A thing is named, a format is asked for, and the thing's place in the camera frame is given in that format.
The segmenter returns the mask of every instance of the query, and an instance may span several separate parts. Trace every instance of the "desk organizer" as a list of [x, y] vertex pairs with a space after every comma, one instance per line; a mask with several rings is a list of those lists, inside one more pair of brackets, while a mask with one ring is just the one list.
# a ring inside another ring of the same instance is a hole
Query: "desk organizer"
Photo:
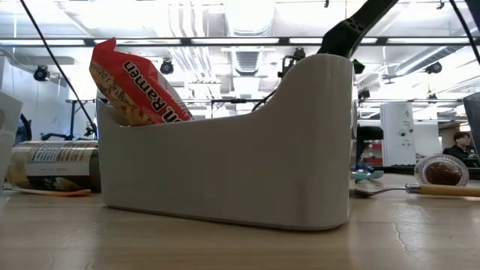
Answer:
[[103, 201], [208, 221], [337, 227], [349, 215], [352, 81], [348, 59], [312, 55], [255, 112], [139, 127], [98, 100]]
[[0, 91], [0, 193], [17, 135], [22, 101]]

